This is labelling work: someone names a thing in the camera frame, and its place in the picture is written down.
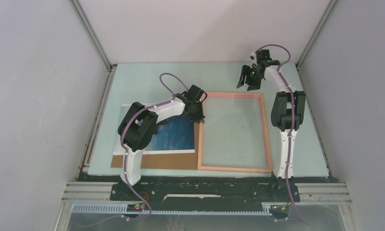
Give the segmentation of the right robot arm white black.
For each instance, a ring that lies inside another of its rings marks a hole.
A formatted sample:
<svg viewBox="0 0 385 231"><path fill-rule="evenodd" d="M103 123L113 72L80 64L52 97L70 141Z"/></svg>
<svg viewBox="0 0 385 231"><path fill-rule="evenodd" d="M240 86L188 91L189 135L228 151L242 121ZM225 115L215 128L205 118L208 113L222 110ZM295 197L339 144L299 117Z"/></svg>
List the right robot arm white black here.
<svg viewBox="0 0 385 231"><path fill-rule="evenodd" d="M237 88L246 85L248 91L258 90L262 80L269 81L275 88L270 118L272 126L279 131L280 156L272 170L268 195L274 201L281 201L287 194L295 196L292 160L296 135L305 117L306 95L304 91L296 90L284 76L282 67L287 61L272 59L268 47L264 45L251 54L252 63L242 66Z"/></svg>

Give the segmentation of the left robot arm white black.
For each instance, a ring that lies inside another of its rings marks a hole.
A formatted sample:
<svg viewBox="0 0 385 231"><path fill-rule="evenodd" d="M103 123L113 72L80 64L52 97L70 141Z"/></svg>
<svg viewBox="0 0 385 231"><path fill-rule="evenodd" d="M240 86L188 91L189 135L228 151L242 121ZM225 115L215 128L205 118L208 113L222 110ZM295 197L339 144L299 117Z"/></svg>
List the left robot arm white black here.
<svg viewBox="0 0 385 231"><path fill-rule="evenodd" d="M203 89L192 85L187 91L177 93L171 99L152 105L134 102L122 119L118 134L124 149L122 173L124 184L121 193L128 200L140 195L136 184L141 179L141 162L144 149L157 132L158 124L174 116L188 115L194 123L204 123L203 103L208 97Z"/></svg>

